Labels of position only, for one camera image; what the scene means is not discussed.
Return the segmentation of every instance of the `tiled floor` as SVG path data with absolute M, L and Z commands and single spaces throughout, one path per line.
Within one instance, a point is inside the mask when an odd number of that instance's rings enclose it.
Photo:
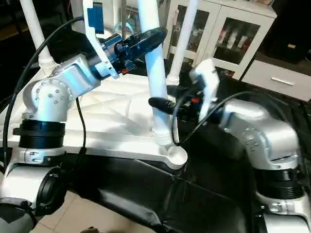
M 154 233 L 69 191 L 63 206 L 41 219 L 31 233 L 79 233 L 91 226 L 103 233 Z

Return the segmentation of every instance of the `white frame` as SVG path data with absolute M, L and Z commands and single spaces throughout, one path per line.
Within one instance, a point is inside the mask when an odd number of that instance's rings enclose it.
M 169 53 L 175 54 L 176 47 L 170 46 L 171 36 L 173 32 L 173 20 L 175 18 L 175 12 L 178 9 L 179 5 L 187 7 L 189 4 L 189 0 L 172 0 L 169 9 L 169 16 L 167 20 L 166 28 L 168 30 L 167 36 L 165 38 L 163 44 L 163 56 L 167 58 Z M 186 50 L 185 57 L 193 60 L 193 66 L 197 65 L 203 58 L 204 50 L 206 47 L 206 43 L 209 40 L 215 22 L 217 20 L 218 13 L 221 9 L 221 5 L 215 4 L 207 1 L 200 1 L 198 5 L 198 10 L 208 12 L 207 22 L 204 27 L 204 32 L 202 34 L 202 38 L 200 40 L 200 44 L 198 46 L 197 52 L 193 52 L 190 50 Z
M 251 61 L 259 45 L 261 44 L 262 40 L 266 36 L 267 32 L 269 31 L 274 21 L 274 18 L 258 15 L 255 13 L 251 13 L 251 12 L 244 11 L 244 10 L 239 10 L 236 8 L 222 6 L 218 14 L 217 21 L 213 29 L 212 35 L 209 38 L 209 42 L 207 44 L 207 47 L 204 53 L 204 58 L 209 58 L 213 55 L 219 35 L 228 17 L 237 19 L 240 21 L 252 23 L 252 24 L 257 24 L 260 26 L 257 34 L 255 35 L 251 45 L 249 46 L 240 64 L 235 64 L 235 63 L 227 62 L 227 61 L 220 60 L 217 58 L 213 58 L 214 65 L 216 67 L 234 71 L 234 75 L 232 78 L 238 80 L 244 73 L 247 65 Z

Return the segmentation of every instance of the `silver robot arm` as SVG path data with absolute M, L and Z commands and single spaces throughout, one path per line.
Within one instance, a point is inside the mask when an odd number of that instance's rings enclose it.
M 85 22 L 88 31 L 90 20 Z M 3 232 L 27 233 L 44 215 L 62 205 L 67 176 L 60 164 L 66 153 L 65 122 L 73 101 L 98 87 L 106 77 L 117 78 L 119 73 L 134 69 L 134 61 L 157 48 L 167 34 L 166 29 L 156 28 L 125 40 L 115 34 L 100 43 L 95 30 L 90 31 L 87 35 L 95 50 L 92 57 L 79 54 L 69 59 L 50 77 L 28 84 L 23 92 L 27 109 L 20 127 L 13 130 L 20 141 L 12 150 L 0 188 Z
M 311 204 L 297 180 L 299 143 L 287 123 L 276 120 L 260 105 L 230 100 L 223 107 L 220 128 L 243 145 L 256 179 L 256 198 L 267 233 L 309 233 Z
M 199 121 L 204 119 L 217 102 L 219 78 L 212 60 L 202 61 L 189 76 L 194 90 L 203 95 L 200 103 L 182 105 L 182 96 L 176 105 L 162 98 L 150 98 L 150 105 L 168 114 L 177 111 L 187 119 L 196 115 L 189 109 L 200 109 L 197 116 Z M 238 99 L 227 101 L 211 117 L 246 148 L 255 174 L 256 198 L 264 209 L 260 215 L 265 225 L 262 232 L 311 232 L 311 204 L 297 177 L 299 143 L 295 130 L 271 117 L 262 106 Z

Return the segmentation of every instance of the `cabinet handle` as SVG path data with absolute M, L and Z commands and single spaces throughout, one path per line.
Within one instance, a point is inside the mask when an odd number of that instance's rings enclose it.
M 295 84 L 294 83 L 291 83 L 289 81 L 284 81 L 282 79 L 278 79 L 278 78 L 275 78 L 275 77 L 271 77 L 271 80 L 273 81 L 276 81 L 276 82 L 279 82 L 279 83 L 283 83 L 283 84 L 286 84 L 288 86 L 294 86 Z

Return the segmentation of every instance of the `white pvc pipe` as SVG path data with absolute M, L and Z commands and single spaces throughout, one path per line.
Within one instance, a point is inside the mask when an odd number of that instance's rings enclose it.
M 32 0 L 20 0 L 31 37 L 37 49 L 44 41 L 44 35 L 40 26 L 38 16 L 35 12 L 35 7 Z M 46 46 L 39 54 L 39 65 L 42 68 L 50 68 L 55 66 L 55 62 L 50 55 L 49 49 Z
M 171 71 L 167 76 L 168 85 L 179 84 L 179 73 L 183 64 L 185 52 L 189 42 L 191 30 L 193 27 L 196 11 L 198 9 L 199 0 L 190 0 L 186 10 L 183 26 L 177 43 L 176 53 L 174 55 Z
M 138 0 L 141 31 L 160 27 L 156 0 Z M 151 97 L 167 99 L 162 45 L 145 55 Z M 169 116 L 153 108 L 155 140 L 159 145 L 172 144 Z

